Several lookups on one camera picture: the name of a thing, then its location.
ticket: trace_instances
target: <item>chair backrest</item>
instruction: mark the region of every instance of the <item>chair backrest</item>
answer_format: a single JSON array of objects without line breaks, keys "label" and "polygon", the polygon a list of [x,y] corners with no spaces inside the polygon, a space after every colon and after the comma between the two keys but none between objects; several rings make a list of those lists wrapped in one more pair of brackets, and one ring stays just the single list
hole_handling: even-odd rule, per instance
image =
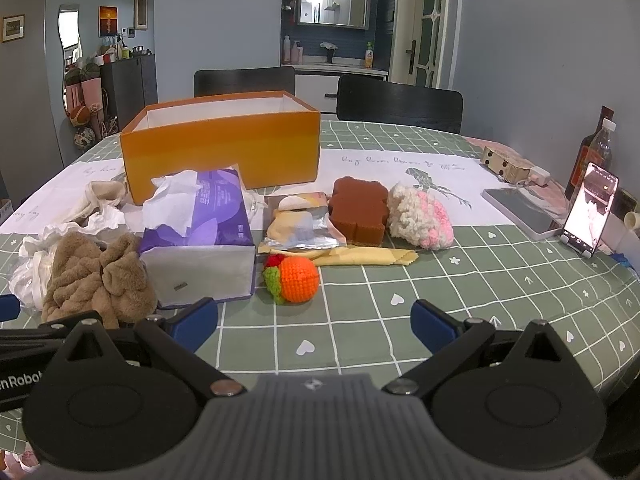
[{"label": "chair backrest", "polygon": [[292,66],[198,70],[193,76],[194,97],[274,90],[296,94],[296,70]]},{"label": "chair backrest", "polygon": [[405,124],[459,134],[462,95],[345,74],[338,83],[337,114],[341,121]]}]

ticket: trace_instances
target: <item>green checkered tablecloth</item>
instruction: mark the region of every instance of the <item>green checkered tablecloth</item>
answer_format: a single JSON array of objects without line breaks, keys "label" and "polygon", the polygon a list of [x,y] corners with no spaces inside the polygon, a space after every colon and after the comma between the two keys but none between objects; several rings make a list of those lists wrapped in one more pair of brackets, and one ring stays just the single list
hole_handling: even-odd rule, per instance
[{"label": "green checkered tablecloth", "polygon": [[[481,153],[453,134],[341,121],[322,122],[320,143],[325,149],[471,158]],[[120,156],[113,136],[79,160]],[[260,374],[297,372],[365,372],[382,386],[430,355],[409,325],[412,303],[425,298],[458,319],[482,317],[505,329],[547,319],[604,399],[626,389],[640,370],[634,359],[640,351],[640,284],[628,269],[600,252],[582,259],[555,239],[533,242],[513,225],[456,227],[454,233],[453,247],[419,250],[418,260],[407,267],[321,267],[320,290],[299,306],[276,307],[258,272],[250,300],[220,305],[219,328],[198,355],[248,387]],[[5,292],[22,238],[0,235]],[[385,245],[409,247],[388,237]],[[4,323],[5,328],[36,325],[25,312]],[[0,417],[0,448],[22,450],[20,413]]]}]

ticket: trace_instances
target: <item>brown bottle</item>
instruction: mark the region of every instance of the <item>brown bottle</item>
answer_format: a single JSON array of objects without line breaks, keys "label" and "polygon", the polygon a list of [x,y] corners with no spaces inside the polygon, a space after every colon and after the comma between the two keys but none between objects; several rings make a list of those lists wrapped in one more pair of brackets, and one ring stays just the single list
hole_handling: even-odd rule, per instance
[{"label": "brown bottle", "polygon": [[580,175],[582,168],[582,164],[584,162],[584,158],[587,156],[587,152],[589,151],[589,146],[591,145],[591,141],[593,137],[602,129],[602,120],[608,119],[609,121],[613,119],[613,110],[611,108],[607,108],[606,106],[602,107],[600,111],[600,120],[598,121],[598,127],[596,131],[593,132],[590,136],[586,136],[582,142],[580,143],[580,150],[578,150],[578,156],[575,157],[574,168],[571,171],[571,177],[569,177],[569,182],[564,188],[564,196],[567,200],[571,200],[571,196],[574,194],[574,189],[576,186],[580,184]]}]

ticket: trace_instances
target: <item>pink and white yarn ball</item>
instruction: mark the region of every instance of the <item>pink and white yarn ball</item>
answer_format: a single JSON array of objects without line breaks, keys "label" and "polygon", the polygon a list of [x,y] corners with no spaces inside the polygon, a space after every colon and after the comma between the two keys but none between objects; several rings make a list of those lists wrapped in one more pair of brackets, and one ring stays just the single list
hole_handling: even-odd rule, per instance
[{"label": "pink and white yarn ball", "polygon": [[453,227],[444,206],[427,192],[396,184],[386,201],[392,236],[436,251],[453,244]]}]

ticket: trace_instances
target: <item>yellow cloth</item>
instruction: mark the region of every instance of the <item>yellow cloth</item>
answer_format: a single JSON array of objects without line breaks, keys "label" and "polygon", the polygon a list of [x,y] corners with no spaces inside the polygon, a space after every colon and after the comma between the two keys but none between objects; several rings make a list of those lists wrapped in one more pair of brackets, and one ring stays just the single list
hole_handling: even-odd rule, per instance
[{"label": "yellow cloth", "polygon": [[308,251],[271,250],[271,254],[304,256],[316,267],[325,265],[404,265],[418,259],[418,253],[409,249],[387,249],[384,247],[346,246],[335,249]]}]

